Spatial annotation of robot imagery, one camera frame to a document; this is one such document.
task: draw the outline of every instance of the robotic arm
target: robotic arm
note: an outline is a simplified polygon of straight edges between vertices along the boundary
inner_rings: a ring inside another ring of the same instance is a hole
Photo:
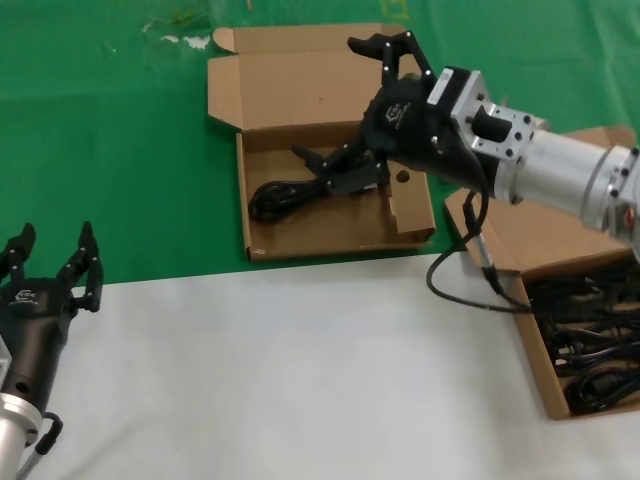
[[[439,78],[411,32],[349,39],[382,61],[382,88],[361,124],[377,158],[435,174],[517,204],[527,199],[582,219],[631,244],[640,258],[637,148],[606,149],[549,131],[543,119],[492,102],[479,71],[447,67]],[[398,78],[412,54],[420,76]]]
[[[0,251],[0,480],[23,480],[49,452],[62,422],[46,411],[58,359],[71,320],[79,310],[100,309],[103,271],[91,224],[85,222],[78,249],[55,278],[25,278],[36,234],[32,225]],[[72,288],[87,274],[86,288]],[[53,423],[24,465],[25,447],[36,442],[44,419]]]

